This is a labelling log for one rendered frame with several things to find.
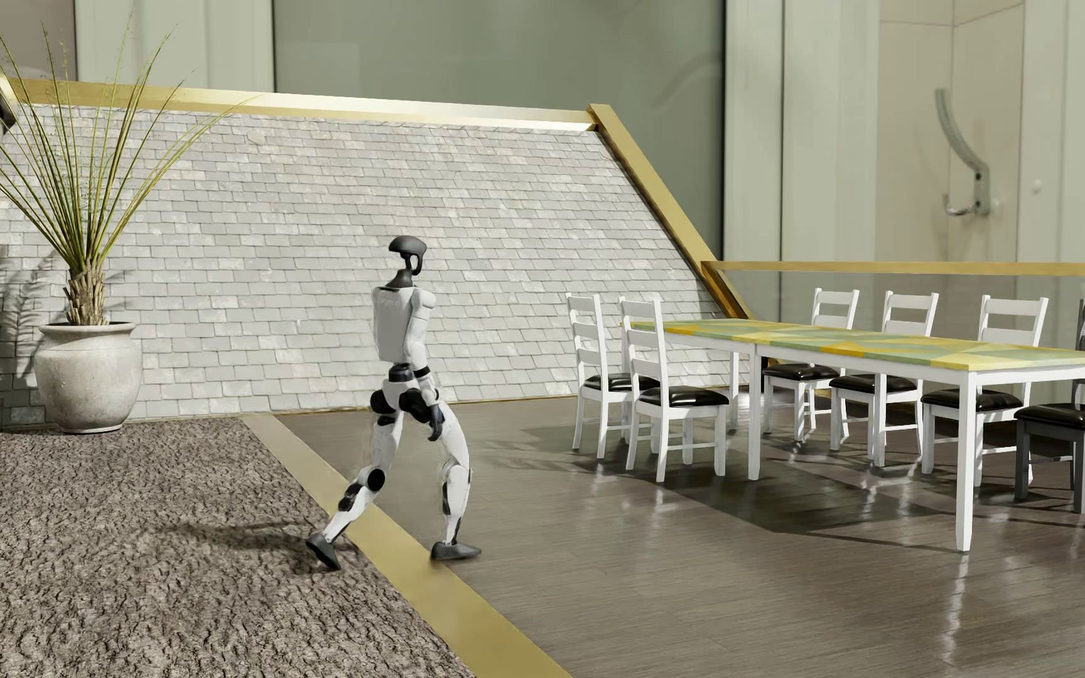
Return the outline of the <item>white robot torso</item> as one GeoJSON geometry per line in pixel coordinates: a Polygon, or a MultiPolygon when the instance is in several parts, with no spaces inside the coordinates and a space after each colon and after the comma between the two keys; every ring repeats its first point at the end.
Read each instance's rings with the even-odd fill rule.
{"type": "Polygon", "coordinates": [[[410,299],[414,287],[379,286],[371,291],[374,340],[381,361],[410,367],[405,355],[405,331],[410,320],[410,299]]]}

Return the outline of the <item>black robot head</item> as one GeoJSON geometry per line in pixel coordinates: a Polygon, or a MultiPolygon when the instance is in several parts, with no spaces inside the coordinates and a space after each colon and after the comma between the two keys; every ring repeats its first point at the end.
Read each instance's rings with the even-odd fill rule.
{"type": "Polygon", "coordinates": [[[419,238],[400,235],[391,241],[388,250],[400,255],[404,268],[394,276],[387,287],[414,287],[414,276],[421,273],[427,245],[419,238]]]}

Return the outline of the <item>grey metal wall hook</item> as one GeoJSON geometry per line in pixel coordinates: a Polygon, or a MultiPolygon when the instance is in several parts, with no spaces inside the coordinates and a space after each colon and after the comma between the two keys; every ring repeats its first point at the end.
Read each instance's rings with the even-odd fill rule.
{"type": "Polygon", "coordinates": [[[973,196],[972,203],[963,208],[953,208],[950,206],[949,194],[942,196],[942,206],[946,215],[950,217],[986,217],[991,212],[990,199],[990,169],[987,162],[981,159],[973,148],[969,146],[957,126],[950,107],[949,89],[942,87],[934,91],[939,124],[947,143],[963,165],[973,174],[973,196]]]}

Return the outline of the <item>white table yellow green top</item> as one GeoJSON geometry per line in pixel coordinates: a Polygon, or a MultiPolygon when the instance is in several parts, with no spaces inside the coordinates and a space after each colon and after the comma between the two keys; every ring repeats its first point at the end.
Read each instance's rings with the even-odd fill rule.
{"type": "Polygon", "coordinates": [[[950,384],[959,388],[956,547],[971,547],[975,471],[976,393],[988,385],[1085,379],[1085,351],[1073,348],[1021,347],[885,333],[834,330],[791,323],[712,318],[664,324],[671,344],[738,351],[748,358],[750,378],[760,378],[763,357],[832,364],[861,373],[950,384]]]}

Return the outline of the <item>white left robot leg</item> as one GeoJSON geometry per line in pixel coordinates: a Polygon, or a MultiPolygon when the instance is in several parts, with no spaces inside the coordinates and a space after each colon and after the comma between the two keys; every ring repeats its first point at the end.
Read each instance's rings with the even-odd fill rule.
{"type": "MultiPolygon", "coordinates": [[[[429,424],[427,406],[423,402],[421,391],[410,389],[399,397],[401,409],[422,424],[429,424]]],[[[441,481],[443,482],[443,513],[445,516],[445,534],[441,542],[434,543],[430,549],[430,560],[451,561],[473,559],[481,554],[478,547],[462,543],[458,539],[458,532],[465,512],[470,496],[470,485],[472,485],[472,466],[465,434],[451,410],[450,406],[444,402],[446,424],[441,445],[448,455],[443,470],[441,481]]]]}

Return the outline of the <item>gold frame of tiled slope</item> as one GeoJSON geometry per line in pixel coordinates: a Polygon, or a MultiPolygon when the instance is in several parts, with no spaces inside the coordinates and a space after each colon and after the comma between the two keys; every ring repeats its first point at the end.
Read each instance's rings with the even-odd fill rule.
{"type": "Polygon", "coordinates": [[[273,117],[333,118],[343,121],[388,121],[444,127],[532,129],[532,131],[596,131],[612,156],[646,200],[650,210],[680,251],[689,270],[727,317],[746,317],[750,310],[733,287],[713,269],[717,257],[685,214],[669,188],[646,157],[644,151],[625,127],[618,113],[608,104],[589,104],[586,110],[552,110],[520,106],[303,95],[243,90],[175,88],[143,85],[139,88],[143,108],[164,104],[173,111],[233,112],[240,115],[273,117]]]}

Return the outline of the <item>spiky green potted plant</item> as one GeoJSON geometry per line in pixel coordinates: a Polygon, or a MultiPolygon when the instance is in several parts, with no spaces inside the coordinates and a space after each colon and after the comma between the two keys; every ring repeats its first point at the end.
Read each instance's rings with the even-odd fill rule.
{"type": "Polygon", "coordinates": [[[15,124],[15,156],[0,140],[0,194],[34,225],[54,254],[68,267],[63,287],[71,327],[106,327],[105,266],[124,229],[199,139],[233,115],[241,102],[195,121],[153,161],[144,152],[168,115],[175,85],[165,99],[143,115],[143,94],[163,42],[143,60],[135,84],[126,87],[116,72],[101,89],[89,127],[73,101],[68,63],[48,51],[52,81],[30,87],[0,31],[0,75],[17,77],[22,117],[15,124]]]}

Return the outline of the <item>white robot leg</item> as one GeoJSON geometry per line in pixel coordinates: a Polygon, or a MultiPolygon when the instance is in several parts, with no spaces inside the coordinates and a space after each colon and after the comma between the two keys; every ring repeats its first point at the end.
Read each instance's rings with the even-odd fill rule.
{"type": "Polygon", "coordinates": [[[379,415],[372,431],[370,463],[359,470],[339,501],[339,509],[323,530],[312,532],[306,540],[309,549],[329,570],[339,571],[340,561],[334,542],[339,535],[371,504],[386,484],[387,470],[396,455],[401,431],[403,411],[388,402],[384,391],[371,394],[370,406],[379,415]]]}
{"type": "MultiPolygon", "coordinates": [[[[401,409],[422,424],[429,424],[427,406],[423,402],[421,391],[410,389],[399,397],[401,409]]],[[[472,466],[465,434],[451,410],[450,406],[444,402],[446,424],[441,445],[448,455],[443,470],[441,481],[443,482],[443,513],[445,516],[445,534],[441,542],[434,543],[430,549],[430,560],[451,561],[473,559],[481,554],[478,547],[462,543],[458,539],[458,532],[465,512],[470,496],[470,485],[472,485],[472,466]]]]}

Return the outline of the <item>round stone plant pot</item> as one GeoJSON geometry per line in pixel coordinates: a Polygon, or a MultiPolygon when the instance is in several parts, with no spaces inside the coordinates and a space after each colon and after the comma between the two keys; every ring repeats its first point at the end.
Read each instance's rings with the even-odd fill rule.
{"type": "Polygon", "coordinates": [[[58,427],[71,434],[122,428],[143,382],[143,350],[132,322],[40,327],[35,354],[38,393],[58,427]]]}

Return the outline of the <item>gold floor strip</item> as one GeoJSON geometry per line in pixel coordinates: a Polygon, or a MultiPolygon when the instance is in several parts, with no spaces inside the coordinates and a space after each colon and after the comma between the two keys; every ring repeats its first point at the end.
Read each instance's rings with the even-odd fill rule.
{"type": "MultiPolygon", "coordinates": [[[[330,513],[348,481],[275,415],[242,421],[330,513]]],[[[571,678],[561,666],[376,506],[346,532],[476,678],[571,678]]]]}

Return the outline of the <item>gold handrail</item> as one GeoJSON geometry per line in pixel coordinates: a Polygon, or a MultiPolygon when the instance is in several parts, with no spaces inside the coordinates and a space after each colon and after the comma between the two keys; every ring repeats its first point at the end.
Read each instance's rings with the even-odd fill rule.
{"type": "Polygon", "coordinates": [[[1085,263],[705,261],[715,271],[833,271],[882,274],[1082,276],[1085,263]]]}

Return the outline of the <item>white right robot leg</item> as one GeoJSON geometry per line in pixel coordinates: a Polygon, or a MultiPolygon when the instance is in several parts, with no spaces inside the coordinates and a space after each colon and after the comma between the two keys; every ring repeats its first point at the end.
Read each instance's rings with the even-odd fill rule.
{"type": "Polygon", "coordinates": [[[379,415],[372,431],[370,463],[359,470],[339,501],[339,509],[323,530],[312,532],[306,540],[309,549],[329,570],[339,571],[340,561],[334,542],[339,535],[371,504],[386,484],[387,470],[396,455],[401,431],[403,411],[388,402],[384,391],[371,394],[370,406],[379,415]]]}

